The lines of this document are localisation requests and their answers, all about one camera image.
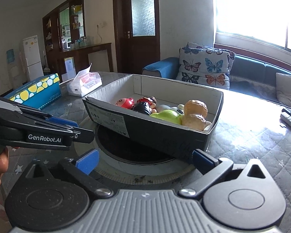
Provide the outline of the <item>peanut shaped toy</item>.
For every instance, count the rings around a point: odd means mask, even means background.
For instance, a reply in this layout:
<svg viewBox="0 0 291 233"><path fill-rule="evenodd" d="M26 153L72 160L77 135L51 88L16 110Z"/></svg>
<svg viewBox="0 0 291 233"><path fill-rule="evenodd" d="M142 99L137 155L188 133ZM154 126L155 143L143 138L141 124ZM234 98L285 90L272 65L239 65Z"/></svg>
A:
<svg viewBox="0 0 291 233"><path fill-rule="evenodd" d="M189 100L184 105L183 111L181 122L188 128L205 131L212 125L212 122L206 120L208 108L200 100Z"/></svg>

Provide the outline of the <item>red round toy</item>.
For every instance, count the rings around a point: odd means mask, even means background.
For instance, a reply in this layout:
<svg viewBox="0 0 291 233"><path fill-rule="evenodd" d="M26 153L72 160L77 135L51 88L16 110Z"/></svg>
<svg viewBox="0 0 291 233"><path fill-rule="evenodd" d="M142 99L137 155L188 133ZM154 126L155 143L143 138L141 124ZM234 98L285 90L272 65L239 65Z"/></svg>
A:
<svg viewBox="0 0 291 233"><path fill-rule="evenodd" d="M115 106L131 110L134 106L134 99L133 98L121 98L115 103Z"/></svg>

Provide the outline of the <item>green alien toy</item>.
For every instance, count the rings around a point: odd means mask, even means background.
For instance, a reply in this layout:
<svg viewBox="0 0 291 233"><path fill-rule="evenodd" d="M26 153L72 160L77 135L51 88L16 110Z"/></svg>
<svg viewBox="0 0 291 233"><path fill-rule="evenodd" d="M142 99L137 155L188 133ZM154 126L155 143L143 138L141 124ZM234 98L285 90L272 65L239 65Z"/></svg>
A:
<svg viewBox="0 0 291 233"><path fill-rule="evenodd" d="M178 125L182 124L181 115L179 115L177 112L173 110L163 110L159 113L153 113L150 115L150 117L153 117L159 120L164 120L166 122L170 122L173 124L178 124Z"/></svg>

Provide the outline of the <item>black haired figurine toy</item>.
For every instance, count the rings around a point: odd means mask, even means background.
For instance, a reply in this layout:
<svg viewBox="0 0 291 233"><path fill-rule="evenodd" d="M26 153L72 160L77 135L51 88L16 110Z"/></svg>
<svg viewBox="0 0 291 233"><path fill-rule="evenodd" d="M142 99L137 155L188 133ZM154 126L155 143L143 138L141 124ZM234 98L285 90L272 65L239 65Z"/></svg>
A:
<svg viewBox="0 0 291 233"><path fill-rule="evenodd" d="M154 97L142 97L137 100L132 110L149 116L157 112L156 105L157 100Z"/></svg>

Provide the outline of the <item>round induction cooktop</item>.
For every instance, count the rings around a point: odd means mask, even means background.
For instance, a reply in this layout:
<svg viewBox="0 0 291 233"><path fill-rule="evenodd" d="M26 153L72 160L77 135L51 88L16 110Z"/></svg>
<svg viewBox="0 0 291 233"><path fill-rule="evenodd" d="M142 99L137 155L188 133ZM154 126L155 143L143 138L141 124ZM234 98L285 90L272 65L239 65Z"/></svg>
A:
<svg viewBox="0 0 291 233"><path fill-rule="evenodd" d="M97 125L95 144L101 176L127 185L157 185L172 182L194 171L193 165Z"/></svg>

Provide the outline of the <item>blue yellow dotted box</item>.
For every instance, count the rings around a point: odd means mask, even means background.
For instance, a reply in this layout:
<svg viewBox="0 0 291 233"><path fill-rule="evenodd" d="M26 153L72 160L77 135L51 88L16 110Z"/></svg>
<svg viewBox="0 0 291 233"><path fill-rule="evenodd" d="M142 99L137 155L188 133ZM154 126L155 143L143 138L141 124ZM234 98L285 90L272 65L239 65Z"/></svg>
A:
<svg viewBox="0 0 291 233"><path fill-rule="evenodd" d="M57 73L41 76L12 91L4 98L36 109L43 109L61 97Z"/></svg>

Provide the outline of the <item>tissue pack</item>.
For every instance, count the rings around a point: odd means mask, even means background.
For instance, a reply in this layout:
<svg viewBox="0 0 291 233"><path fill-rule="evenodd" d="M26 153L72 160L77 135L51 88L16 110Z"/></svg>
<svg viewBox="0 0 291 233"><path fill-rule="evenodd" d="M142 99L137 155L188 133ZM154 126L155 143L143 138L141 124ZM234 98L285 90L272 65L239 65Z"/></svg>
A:
<svg viewBox="0 0 291 233"><path fill-rule="evenodd" d="M102 79L98 72L90 72L92 64L81 70L75 78L68 82L68 94L76 97L84 97L98 87L102 86Z"/></svg>

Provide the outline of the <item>grey cardboard box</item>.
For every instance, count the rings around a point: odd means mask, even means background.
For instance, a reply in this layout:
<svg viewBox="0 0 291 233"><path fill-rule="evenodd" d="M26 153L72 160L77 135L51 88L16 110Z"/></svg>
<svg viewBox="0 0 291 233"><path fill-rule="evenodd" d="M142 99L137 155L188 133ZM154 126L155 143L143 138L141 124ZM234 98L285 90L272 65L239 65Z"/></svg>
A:
<svg viewBox="0 0 291 233"><path fill-rule="evenodd" d="M205 131L197 131L115 105L121 98L138 100L143 96L154 96L158 104L172 106L200 100L208 108L206 120L211 122L211 126ZM132 139L137 146L147 145L189 163L193 150L208 149L223 101L223 92L208 86L128 75L87 95L83 103L93 122Z"/></svg>

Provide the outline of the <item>white refrigerator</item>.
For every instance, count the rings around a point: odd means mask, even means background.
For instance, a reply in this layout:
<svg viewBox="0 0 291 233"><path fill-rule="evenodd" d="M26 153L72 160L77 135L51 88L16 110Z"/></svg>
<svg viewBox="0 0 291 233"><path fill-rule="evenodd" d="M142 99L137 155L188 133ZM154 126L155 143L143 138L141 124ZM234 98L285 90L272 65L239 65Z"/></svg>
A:
<svg viewBox="0 0 291 233"><path fill-rule="evenodd" d="M23 39L23 59L28 81L43 76L37 35Z"/></svg>

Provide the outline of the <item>dark wooden cabinet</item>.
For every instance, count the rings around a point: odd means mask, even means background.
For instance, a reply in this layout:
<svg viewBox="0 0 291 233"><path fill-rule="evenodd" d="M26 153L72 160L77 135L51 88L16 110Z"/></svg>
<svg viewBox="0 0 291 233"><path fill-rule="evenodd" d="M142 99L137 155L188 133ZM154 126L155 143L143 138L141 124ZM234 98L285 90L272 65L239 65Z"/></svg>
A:
<svg viewBox="0 0 291 233"><path fill-rule="evenodd" d="M84 0L66 0L42 18L46 64L61 82L89 65L88 55L106 51L113 72L111 43L86 35Z"/></svg>

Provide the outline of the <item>butterfly print pillow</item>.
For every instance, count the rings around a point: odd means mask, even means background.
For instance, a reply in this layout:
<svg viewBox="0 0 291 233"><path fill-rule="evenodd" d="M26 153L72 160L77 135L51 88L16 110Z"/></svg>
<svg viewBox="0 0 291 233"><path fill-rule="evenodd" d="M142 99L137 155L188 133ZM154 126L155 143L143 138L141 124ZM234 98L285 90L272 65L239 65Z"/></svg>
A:
<svg viewBox="0 0 291 233"><path fill-rule="evenodd" d="M179 71L176 80L230 89L230 73L235 53L187 43L179 49Z"/></svg>

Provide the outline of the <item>blue sofa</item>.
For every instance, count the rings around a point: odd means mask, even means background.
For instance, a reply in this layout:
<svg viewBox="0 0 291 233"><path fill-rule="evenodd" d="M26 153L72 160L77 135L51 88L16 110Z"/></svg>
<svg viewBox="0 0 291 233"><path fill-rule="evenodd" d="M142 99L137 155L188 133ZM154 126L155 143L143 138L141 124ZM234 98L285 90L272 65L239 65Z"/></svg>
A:
<svg viewBox="0 0 291 233"><path fill-rule="evenodd" d="M179 58L169 57L146 66L143 68L142 74L176 79L179 68ZM231 69L230 90L278 103L279 100L276 96L277 73L291 75L288 70L283 70L272 64L237 55Z"/></svg>

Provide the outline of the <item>grey cushion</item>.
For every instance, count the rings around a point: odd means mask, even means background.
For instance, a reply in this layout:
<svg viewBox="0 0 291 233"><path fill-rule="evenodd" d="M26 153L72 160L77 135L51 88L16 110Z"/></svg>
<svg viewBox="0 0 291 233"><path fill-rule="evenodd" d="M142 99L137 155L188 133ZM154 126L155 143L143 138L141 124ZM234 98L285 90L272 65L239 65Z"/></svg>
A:
<svg viewBox="0 0 291 233"><path fill-rule="evenodd" d="M276 73L276 96L281 104L291 107L291 75Z"/></svg>

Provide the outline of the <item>dark wooden door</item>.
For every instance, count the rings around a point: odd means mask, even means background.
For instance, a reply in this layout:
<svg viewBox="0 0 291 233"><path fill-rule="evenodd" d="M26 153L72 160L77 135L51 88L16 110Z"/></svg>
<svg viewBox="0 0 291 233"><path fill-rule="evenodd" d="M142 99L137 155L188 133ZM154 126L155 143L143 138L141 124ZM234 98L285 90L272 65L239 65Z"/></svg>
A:
<svg viewBox="0 0 291 233"><path fill-rule="evenodd" d="M119 72L141 74L160 60L159 0L113 0Z"/></svg>

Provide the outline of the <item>window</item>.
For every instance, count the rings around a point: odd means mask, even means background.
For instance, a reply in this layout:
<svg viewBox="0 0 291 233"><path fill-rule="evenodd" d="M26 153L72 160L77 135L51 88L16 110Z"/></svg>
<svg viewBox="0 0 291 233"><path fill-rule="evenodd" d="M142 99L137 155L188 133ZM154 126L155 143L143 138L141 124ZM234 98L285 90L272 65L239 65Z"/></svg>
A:
<svg viewBox="0 0 291 233"><path fill-rule="evenodd" d="M216 0L217 31L291 52L291 0Z"/></svg>

